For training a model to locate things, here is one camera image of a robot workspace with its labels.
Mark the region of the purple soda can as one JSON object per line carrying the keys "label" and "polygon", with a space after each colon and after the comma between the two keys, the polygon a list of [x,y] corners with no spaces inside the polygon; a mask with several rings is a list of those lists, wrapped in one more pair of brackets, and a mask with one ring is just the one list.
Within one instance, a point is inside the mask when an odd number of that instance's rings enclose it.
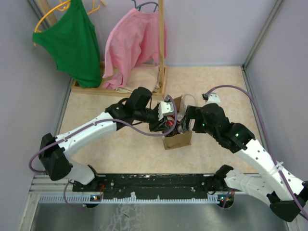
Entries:
{"label": "purple soda can", "polygon": [[186,130],[183,128],[182,125],[178,125],[177,131],[178,131],[178,134],[183,134],[186,132]]}

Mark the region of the cola glass bottle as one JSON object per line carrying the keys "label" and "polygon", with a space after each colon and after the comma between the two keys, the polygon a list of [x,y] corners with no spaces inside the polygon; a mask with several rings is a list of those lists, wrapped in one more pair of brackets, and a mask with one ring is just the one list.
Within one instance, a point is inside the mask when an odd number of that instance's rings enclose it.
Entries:
{"label": "cola glass bottle", "polygon": [[171,126],[173,126],[173,124],[174,124],[174,119],[171,117],[171,118],[168,118],[167,119],[167,124],[171,127]]}

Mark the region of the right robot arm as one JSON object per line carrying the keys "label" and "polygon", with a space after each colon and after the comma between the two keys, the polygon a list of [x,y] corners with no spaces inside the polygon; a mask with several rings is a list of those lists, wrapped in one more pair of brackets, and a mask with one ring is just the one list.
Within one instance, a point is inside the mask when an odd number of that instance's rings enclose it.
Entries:
{"label": "right robot arm", "polygon": [[195,133],[207,133],[260,175],[256,179],[232,167],[222,166],[221,169],[227,172],[215,178],[218,189],[233,188],[245,192],[264,202],[276,216],[287,222],[292,222],[300,214],[300,208],[308,201],[308,183],[290,173],[281,162],[274,162],[246,126],[230,122],[217,103],[188,106],[182,126],[187,128],[192,119],[195,120]]}

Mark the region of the red soda can front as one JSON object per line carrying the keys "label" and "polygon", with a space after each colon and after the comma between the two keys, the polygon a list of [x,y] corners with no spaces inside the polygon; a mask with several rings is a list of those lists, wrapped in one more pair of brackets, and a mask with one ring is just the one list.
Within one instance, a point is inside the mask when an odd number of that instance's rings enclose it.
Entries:
{"label": "red soda can front", "polygon": [[181,120],[184,118],[185,114],[184,113],[178,113],[177,114],[177,121],[181,122]]}

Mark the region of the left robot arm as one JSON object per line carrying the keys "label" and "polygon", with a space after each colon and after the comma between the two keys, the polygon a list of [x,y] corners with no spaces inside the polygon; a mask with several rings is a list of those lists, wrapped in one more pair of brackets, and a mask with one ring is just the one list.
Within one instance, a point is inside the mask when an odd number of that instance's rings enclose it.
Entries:
{"label": "left robot arm", "polygon": [[73,161],[72,156],[84,146],[96,139],[116,132],[127,126],[143,133],[133,123],[147,123],[150,132],[147,136],[159,137],[170,134],[175,126],[167,124],[167,118],[177,115],[177,109],[171,96],[160,101],[155,108],[147,105],[152,93],[144,88],[135,89],[128,98],[107,107],[104,112],[84,125],[56,137],[46,134],[41,140],[38,158],[50,180],[67,179],[84,185],[88,190],[99,188],[100,179],[96,170],[90,165]]}

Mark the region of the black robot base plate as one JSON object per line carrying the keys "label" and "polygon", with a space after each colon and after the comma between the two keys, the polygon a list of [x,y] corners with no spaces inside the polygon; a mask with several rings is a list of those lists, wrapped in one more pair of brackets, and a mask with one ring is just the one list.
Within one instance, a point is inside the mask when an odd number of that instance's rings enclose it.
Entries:
{"label": "black robot base plate", "polygon": [[98,203],[183,204],[213,203],[228,208],[235,189],[222,174],[104,174],[89,184],[75,181],[73,191],[92,193],[92,206]]}

